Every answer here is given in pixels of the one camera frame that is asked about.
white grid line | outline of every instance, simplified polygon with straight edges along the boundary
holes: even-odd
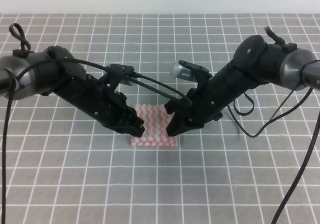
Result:
[[[108,44],[109,44],[109,36],[110,35],[108,35],[108,38],[107,38],[107,41],[106,41],[106,48],[105,48],[105,61],[104,61],[104,66],[106,65],[106,57],[107,57],[107,52],[108,52]],[[111,156],[110,156],[110,166],[112,165],[112,159],[113,159],[113,156],[114,156],[114,152],[113,152],[113,150],[114,150],[114,144],[115,144],[115,131],[113,132],[113,134],[112,134],[113,136],[113,139],[112,139],[112,147],[111,147]],[[107,216],[106,216],[106,209],[107,209],[107,202],[108,202],[108,196],[109,196],[109,186],[110,186],[110,177],[111,177],[111,168],[109,167],[109,172],[108,172],[108,186],[107,186],[107,191],[106,191],[106,193],[105,193],[105,206],[104,206],[104,217],[103,217],[103,219],[102,219],[102,224],[104,224],[105,222],[106,222],[106,218],[107,218]]]
[[[225,49],[228,50],[228,49],[227,49],[227,45],[226,45],[227,43],[226,43],[226,38],[225,38],[225,36],[223,36],[223,38],[224,38],[224,43],[225,43],[225,46],[226,46]],[[234,200],[235,200],[235,199],[234,199],[235,197],[234,197],[233,188],[232,188],[232,186],[231,186],[231,183],[232,183],[232,182],[231,182],[231,176],[230,176],[229,162],[228,162],[228,158],[227,158],[228,156],[227,156],[226,147],[225,147],[225,146],[226,146],[226,145],[225,145],[226,143],[225,143],[224,134],[223,134],[223,133],[224,133],[224,132],[223,132],[224,130],[223,130],[222,122],[219,121],[219,123],[220,123],[221,134],[222,134],[222,142],[223,142],[223,144],[224,144],[223,146],[224,146],[224,150],[225,150],[224,155],[225,155],[225,157],[226,157],[226,158],[225,158],[225,159],[226,159],[225,161],[226,161],[226,163],[227,163],[226,165],[227,165],[227,170],[228,170],[227,172],[228,172],[228,177],[229,177],[229,182],[230,182],[231,197],[232,197],[232,203],[233,203],[233,209],[234,209],[233,211],[234,211],[234,213],[235,213],[235,222],[236,222],[235,224],[238,224],[238,217],[237,217],[237,214],[236,214],[236,213],[237,213],[237,212],[236,212],[237,210],[236,210],[235,201],[234,201]]]
[[[174,44],[176,44],[176,35],[175,35],[176,30],[175,30],[175,28],[173,29],[173,33],[174,33],[173,42],[174,42]],[[176,58],[177,55],[175,54],[174,57],[175,57],[175,58],[174,58],[174,59],[175,59],[174,62],[176,63],[176,62],[177,62],[177,58]],[[177,80],[177,78],[175,79],[175,83],[176,83],[176,84],[175,84],[175,85],[176,85],[175,87],[176,87],[176,89],[178,89],[178,84],[177,84],[177,83],[178,83],[178,80]],[[184,196],[184,191],[183,191],[183,189],[184,189],[184,188],[183,188],[182,167],[181,167],[181,165],[182,165],[182,164],[181,164],[181,163],[182,163],[181,161],[182,161],[182,160],[181,160],[181,138],[180,138],[180,137],[178,137],[178,144],[179,144],[179,147],[178,147],[178,148],[179,148],[179,164],[180,164],[179,172],[180,172],[180,184],[181,184],[181,186],[180,186],[180,195],[181,195],[181,204],[182,204],[182,206],[181,206],[182,217],[181,217],[181,218],[182,218],[182,224],[185,224],[185,223],[184,223],[184,222],[185,222],[185,217],[184,217],[184,213],[185,213],[185,212],[184,212],[184,211],[185,211],[184,209],[185,209],[185,208],[184,208],[184,206],[183,206],[183,202],[184,202],[184,201],[183,201],[183,200],[184,200],[184,199],[183,199],[183,198],[184,198],[184,197],[183,197],[183,196]]]
[[[37,106],[38,101],[39,101],[39,96],[38,96],[37,99],[36,99],[36,102],[35,102],[35,105],[34,105],[34,109],[33,109],[32,115],[31,115],[31,119],[33,118],[34,112],[36,111],[36,110],[35,110],[35,109],[36,109],[35,107]],[[25,132],[26,134],[28,133],[30,126],[31,126],[31,121],[30,121],[30,123],[28,124],[27,130],[26,130],[26,132]],[[25,142],[26,142],[26,137],[24,137],[24,139],[23,139],[23,141],[22,141],[21,149],[20,149],[20,152],[19,152],[19,154],[18,154],[18,158],[17,158],[17,160],[16,160],[16,164],[15,164],[16,167],[17,167],[17,165],[18,165],[18,162],[19,162],[19,159],[20,159],[20,156],[21,156],[21,151],[22,151],[22,149],[23,149],[23,146],[24,146],[24,143],[25,143]],[[7,189],[7,192],[6,192],[6,195],[7,195],[7,196],[8,196],[8,193],[9,193],[10,184],[12,183],[15,170],[16,170],[16,169],[14,169],[14,171],[13,171],[13,173],[12,173],[12,176],[11,176],[11,179],[10,179],[10,182],[9,182],[9,186],[8,186],[8,189]],[[35,179],[34,179],[34,184],[33,184],[32,190],[31,190],[31,194],[30,194],[30,198],[29,198],[28,204],[31,203],[31,198],[32,198],[33,190],[34,190],[34,185],[35,185],[36,179],[37,179],[36,177],[35,177]],[[29,208],[29,206],[27,206],[27,208],[26,208],[26,210],[25,210],[26,212],[25,212],[25,216],[24,216],[23,222],[25,222],[25,220],[26,220],[26,215],[27,215],[27,213],[28,213],[28,212],[27,212],[27,211],[28,211],[28,208]]]
[[[95,30],[95,27],[93,27],[93,29],[92,29],[92,35],[91,35],[91,41],[92,41],[92,38],[93,38],[93,33],[94,33],[94,30]],[[92,139],[93,139],[93,133],[94,133],[94,131],[95,131],[95,124],[96,124],[96,121],[94,121],[94,123],[93,123],[93,126],[92,126],[92,132],[91,132],[91,138],[90,138],[90,144],[89,144],[89,151],[88,151],[88,155],[87,155],[87,162],[86,162],[86,165],[85,165],[85,175],[84,175],[84,178],[83,178],[83,186],[82,186],[82,189],[81,189],[81,195],[80,195],[80,201],[79,201],[79,203],[80,204],[82,204],[82,200],[83,200],[83,196],[84,196],[84,185],[85,185],[85,182],[86,182],[86,174],[87,174],[87,170],[88,170],[88,165],[89,165],[89,159],[90,159],[90,151],[91,151],[91,147],[92,147]],[[81,206],[79,206],[79,208],[78,208],[78,212],[77,212],[77,217],[76,217],[76,224],[78,224],[78,222],[79,222],[79,218],[80,218],[80,212],[81,212]]]
[[[61,27],[60,27],[60,31],[61,31],[61,29],[62,29],[62,26],[64,25],[64,20],[65,20],[65,17],[66,17],[66,15],[64,15],[64,17],[63,17],[63,19],[62,19],[62,23],[61,23]],[[71,125],[71,129],[70,129],[70,134],[72,133],[72,129],[73,129],[73,124],[74,124],[74,119],[75,119],[75,117],[76,117],[76,112],[77,112],[77,109],[75,109],[74,110],[75,111],[75,113],[73,114],[73,122],[72,122],[72,125]],[[66,157],[67,157],[67,150],[68,150],[68,147],[69,147],[69,143],[70,143],[70,139],[71,139],[71,135],[69,136],[69,138],[68,138],[68,143],[67,143],[67,147],[66,147],[66,152],[65,152],[65,154],[64,154],[64,160],[63,160],[63,164],[62,164],[62,168],[61,168],[61,172],[60,172],[60,176],[59,176],[59,181],[58,181],[58,186],[57,186],[57,190],[55,191],[55,199],[54,199],[54,204],[53,204],[53,207],[52,207],[52,211],[51,211],[51,215],[50,215],[50,220],[49,220],[49,224],[51,224],[52,223],[52,220],[53,220],[53,214],[54,214],[54,211],[55,211],[55,206],[56,206],[56,200],[57,200],[57,198],[58,198],[58,193],[59,193],[59,187],[60,187],[60,183],[61,183],[61,178],[62,178],[62,174],[63,174],[63,170],[64,170],[64,165],[65,165],[65,161],[66,161]]]
[[[236,24],[238,25],[238,29],[239,29],[239,33],[241,33],[241,31],[240,31],[240,28],[239,28],[239,23],[238,23],[238,19],[236,18],[235,19],[237,22],[236,22]],[[239,111],[240,111],[240,104],[239,104],[239,99],[236,99],[236,103],[237,103],[237,105],[238,105],[238,107],[239,107]],[[240,116],[240,122],[241,122],[241,125],[243,126],[243,119],[242,119],[242,116]],[[250,156],[250,152],[249,152],[249,148],[248,148],[248,141],[247,141],[247,136],[243,133],[242,134],[243,135],[243,137],[244,137],[244,141],[245,141],[245,146],[246,146],[246,150],[247,150],[247,153],[248,153],[248,158],[249,158],[249,163],[250,163],[250,166],[251,166],[251,172],[252,172],[252,176],[253,176],[253,182],[254,182],[254,187],[255,187],[255,192],[256,192],[256,196],[257,196],[257,200],[258,200],[258,204],[259,204],[259,210],[260,210],[260,215],[261,215],[261,221],[262,221],[262,224],[265,224],[264,222],[265,222],[265,219],[264,219],[264,217],[263,217],[263,212],[262,212],[262,208],[261,208],[261,202],[260,202],[260,196],[259,196],[259,192],[258,192],[258,188],[257,188],[257,184],[256,184],[256,178],[255,178],[255,173],[254,173],[254,169],[252,168],[252,161],[251,161],[251,156]]]
[[[260,112],[260,116],[261,116],[261,118],[263,119],[263,115],[262,115],[262,111],[261,111],[261,108],[260,108],[260,103],[259,103],[259,100],[258,100],[258,97],[256,97],[257,98],[257,104],[258,104],[258,107],[259,107],[259,112]],[[265,133],[266,133],[266,137],[267,137],[267,141],[268,141],[268,146],[269,146],[269,149],[270,149],[270,151],[272,150],[272,148],[271,148],[271,144],[270,144],[270,140],[269,140],[269,137],[268,137],[268,133],[267,133],[267,129],[265,129],[264,130],[265,131]],[[278,169],[277,169],[277,165],[275,164],[276,162],[275,162],[275,158],[274,158],[274,155],[273,155],[273,153],[271,152],[271,157],[272,157],[272,161],[273,161],[273,166],[274,166],[274,168],[275,168],[275,172],[276,172],[276,176],[277,176],[277,179],[278,179],[278,182],[279,182],[279,184],[281,184],[281,181],[280,181],[280,177],[279,177],[279,173],[278,173]],[[284,196],[285,196],[285,194],[284,194],[284,191],[283,191],[283,188],[282,187],[280,187],[280,191],[281,191],[281,196],[282,196],[282,198],[284,198]],[[287,208],[287,205],[284,207],[285,208],[285,211],[286,211],[286,214],[287,214],[287,218],[288,218],[288,221],[289,221],[289,223],[291,223],[291,218],[290,218],[290,216],[289,216],[289,212],[288,212],[288,208]]]

grid mat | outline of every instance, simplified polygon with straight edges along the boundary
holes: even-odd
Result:
[[[261,34],[272,43],[267,25],[286,42],[320,54],[316,14],[0,15],[0,56],[19,46],[8,34],[13,22],[23,26],[35,51],[60,45],[79,59],[131,65],[184,93],[194,84],[170,76],[174,62],[195,62],[216,73],[248,36]],[[166,102],[138,86],[119,90],[131,106]],[[282,111],[305,92],[294,93]],[[288,93],[270,84],[248,91],[257,107],[239,120],[255,133]],[[130,147],[128,135],[103,128],[56,95],[14,102],[7,222],[270,223],[306,154],[319,101],[313,92],[256,139],[244,136],[224,111],[222,120],[181,135],[177,149]],[[1,98],[2,120],[6,104]],[[251,108],[243,97],[237,104],[244,112]],[[320,223],[319,143],[278,223]]]

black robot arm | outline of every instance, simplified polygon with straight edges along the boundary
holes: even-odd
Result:
[[[17,77],[27,66],[56,59],[70,60],[74,57],[67,49],[54,46],[24,57],[3,57],[0,66]],[[134,108],[126,104],[126,96],[115,91],[118,84],[124,82],[123,74],[133,73],[133,67],[111,64],[105,70],[107,72],[96,79],[87,74],[79,63],[60,61],[39,65],[17,79],[14,98],[22,99],[34,94],[47,96],[54,92],[104,127],[118,133],[141,136],[145,130],[144,121],[137,117]]]
[[[197,88],[188,91],[191,107],[166,103],[174,117],[167,127],[169,136],[203,128],[204,124],[222,118],[221,110],[249,89],[273,83],[291,90],[306,86],[319,88],[320,61],[315,55],[298,49],[294,43],[286,44],[271,31],[266,33],[275,44],[267,44],[260,35],[244,40],[234,53],[233,59],[212,76],[203,67],[179,61],[173,71],[177,78],[198,82]]]

red white patterned cloth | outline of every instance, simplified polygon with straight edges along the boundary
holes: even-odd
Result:
[[[169,137],[166,132],[172,116],[167,114],[164,105],[142,104],[134,108],[137,116],[145,122],[145,131],[142,137],[131,137],[132,146],[177,146],[177,136]]]

cable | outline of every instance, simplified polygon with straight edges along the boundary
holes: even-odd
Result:
[[[91,63],[91,62],[89,62],[89,61],[78,60],[78,59],[62,58],[62,59],[43,60],[43,61],[39,61],[39,62],[37,62],[37,63],[35,63],[35,64],[33,64],[33,65],[30,65],[30,66],[26,67],[23,71],[21,71],[21,73],[17,76],[16,79],[19,81],[19,80],[23,77],[24,74],[26,74],[28,71],[30,71],[31,69],[33,69],[33,68],[35,68],[35,67],[37,67],[37,66],[39,66],[39,65],[48,64],[48,63],[56,63],[56,62],[79,63],[79,64],[84,64],[84,65],[92,66],[92,67],[98,68],[98,69],[100,69],[100,70],[104,70],[104,71],[106,71],[106,72],[110,72],[110,69],[107,69],[106,67],[101,66],[101,65],[98,65],[98,64],[95,64],[95,63]],[[161,90],[157,90],[156,88],[154,88],[154,87],[152,87],[152,86],[149,86],[149,85],[147,85],[147,84],[145,84],[145,83],[143,83],[143,82],[141,82],[141,81],[139,81],[139,80],[135,80],[135,79],[130,78],[130,77],[128,77],[128,76],[124,76],[123,78],[125,78],[125,79],[127,79],[127,80],[129,80],[129,81],[131,81],[131,82],[133,82],[133,83],[136,83],[137,85],[140,85],[140,86],[142,86],[142,87],[145,87],[146,89],[149,89],[149,90],[151,90],[151,91],[153,91],[153,92],[156,92],[157,94],[160,94],[160,95],[162,95],[162,96],[164,96],[164,97],[166,97],[166,98],[168,98],[168,99],[171,99],[171,100],[173,100],[173,101],[176,101],[176,102],[178,102],[178,103],[180,103],[180,104],[184,104],[184,105],[187,104],[188,106],[191,106],[191,105],[192,105],[191,99],[188,98],[188,97],[187,97],[186,95],[184,95],[183,93],[179,92],[178,90],[175,90],[175,89],[171,88],[171,87],[168,86],[168,85],[165,85],[165,84],[163,84],[163,83],[161,83],[161,82],[159,82],[159,81],[157,81],[157,80],[153,80],[153,79],[151,79],[151,78],[149,78],[149,77],[146,77],[146,76],[142,76],[141,78],[143,78],[143,77],[148,78],[148,80],[150,80],[150,81],[152,81],[152,82],[154,82],[154,83],[161,84],[162,86],[164,86],[165,88],[167,88],[167,89],[169,89],[169,90],[172,90],[173,92],[175,92],[175,93],[177,93],[178,95],[180,95],[180,96],[185,100],[185,102],[183,102],[182,100],[180,100],[180,99],[178,99],[178,98],[176,98],[176,97],[174,97],[174,96],[171,96],[171,95],[169,95],[169,94],[167,94],[167,93],[165,93],[165,92],[163,92],[163,91],[161,91]]]
[[[284,117],[284,116],[286,116],[286,115],[289,115],[289,114],[292,113],[294,110],[296,110],[300,105],[302,105],[303,102],[306,101],[306,99],[309,97],[309,95],[311,94],[312,90],[313,90],[313,89],[310,88],[310,89],[307,91],[307,93],[305,94],[305,96],[299,101],[299,103],[297,103],[297,104],[296,104],[295,106],[293,106],[291,109],[289,109],[289,110],[286,111],[285,113],[277,116],[277,117],[274,118],[274,119],[270,119],[266,124],[264,124],[264,125],[261,127],[261,129],[260,129],[255,135],[249,134],[249,133],[241,126],[241,124],[240,124],[240,123],[238,122],[238,120],[236,119],[236,117],[235,117],[235,115],[233,114],[233,112],[232,112],[232,110],[231,110],[231,108],[230,108],[229,105],[227,105],[227,108],[228,108],[228,110],[229,110],[229,112],[230,112],[230,115],[232,116],[233,120],[234,120],[235,123],[238,125],[238,127],[239,127],[248,137],[256,138],[257,136],[259,136],[259,135],[261,134],[261,132],[262,132],[268,125],[270,125],[271,123],[274,123],[276,120],[279,120],[279,119],[281,119],[282,117]],[[278,109],[276,110],[275,113],[277,113],[277,111],[281,108],[281,106],[285,103],[285,101],[286,101],[287,99],[288,99],[288,97],[285,98],[285,100],[281,103],[281,105],[278,107]]]
[[[1,216],[1,224],[6,224],[6,217],[5,217],[5,209],[6,209],[6,195],[7,195],[7,191],[6,191],[6,183],[7,183],[7,178],[6,178],[6,144],[7,144],[7,133],[8,133],[8,125],[9,125],[9,118],[10,118],[10,111],[11,111],[11,106],[12,106],[12,102],[13,102],[13,96],[15,95],[15,90],[16,90],[16,80],[14,78],[11,79],[11,89],[10,89],[10,94],[9,94],[9,99],[8,99],[8,104],[7,104],[7,110],[5,113],[5,123],[3,126],[3,139],[2,139],[2,216]]]
[[[154,80],[154,79],[152,79],[152,78],[150,78],[148,76],[144,76],[144,75],[139,74],[139,73],[135,73],[134,78],[142,78],[142,79],[145,79],[145,80],[149,80],[149,81],[151,81],[153,83],[156,83],[158,85],[161,85],[161,86],[165,87],[166,89],[171,90],[172,92],[175,92],[176,94],[180,95],[183,99],[185,99],[187,101],[188,106],[192,106],[192,104],[193,104],[192,100],[189,97],[187,97],[186,95],[184,95],[180,91],[178,91],[178,90],[176,90],[176,89],[174,89],[174,88],[172,88],[172,87],[170,87],[170,86],[168,86],[168,85],[166,85],[164,83],[161,83],[161,82],[159,82],[157,80]]]
[[[238,114],[238,115],[241,115],[241,116],[247,116],[247,115],[250,115],[253,111],[254,111],[254,107],[255,107],[255,102],[254,100],[249,96],[247,95],[246,93],[244,93],[244,96],[247,98],[247,100],[249,100],[251,103],[252,103],[252,108],[248,111],[248,112],[240,112],[237,108],[236,108],[236,100],[233,101],[233,107],[235,109],[235,112]]]
[[[285,104],[285,102],[288,100],[288,98],[292,95],[292,93],[295,90],[296,90],[295,88],[293,90],[291,90],[291,92],[288,94],[288,96],[282,101],[282,103],[279,105],[279,107],[275,110],[275,112],[271,116],[270,120],[277,114],[277,112],[281,109],[281,107]]]
[[[315,128],[314,128],[314,132],[313,132],[313,135],[312,135],[312,139],[311,139],[310,145],[309,145],[309,147],[308,147],[308,150],[307,150],[307,152],[306,152],[306,155],[305,155],[305,158],[304,158],[304,160],[303,160],[303,163],[302,163],[302,165],[301,165],[301,167],[300,167],[300,169],[299,169],[296,177],[294,178],[294,181],[293,181],[293,183],[291,184],[288,192],[285,194],[285,196],[284,196],[281,204],[279,205],[278,209],[276,210],[276,213],[275,213],[275,215],[274,215],[274,217],[273,217],[273,219],[272,219],[271,224],[276,224],[276,222],[277,222],[277,220],[278,220],[278,218],[279,218],[282,210],[284,209],[287,201],[289,200],[289,198],[290,198],[290,196],[292,195],[294,189],[296,188],[296,186],[297,186],[299,180],[301,179],[302,174],[303,174],[303,172],[304,172],[304,170],[305,170],[305,168],[306,168],[306,166],[307,166],[307,164],[308,164],[308,162],[309,162],[309,160],[310,160],[310,157],[311,157],[313,148],[314,148],[314,146],[315,146],[315,144],[316,144],[316,140],[317,140],[316,138],[318,137],[318,134],[319,134],[319,129],[320,129],[320,112],[319,112],[318,119],[317,119],[316,122],[317,122],[317,123],[316,123],[316,126],[315,126]]]
[[[49,59],[49,60],[42,60],[39,61],[33,65],[29,65],[28,67],[26,67],[24,70],[21,71],[21,73],[16,77],[16,79],[19,81],[23,75],[25,75],[28,71],[30,71],[31,69],[40,66],[40,65],[44,65],[44,64],[49,64],[49,63],[57,63],[57,62],[70,62],[70,63],[79,63],[79,64],[84,64],[84,65],[89,65],[91,67],[95,67],[97,69],[100,70],[104,70],[106,72],[110,72],[106,67],[95,64],[95,63],[91,63],[89,61],[85,61],[85,60],[78,60],[78,59],[69,59],[69,58],[61,58],[61,59]]]

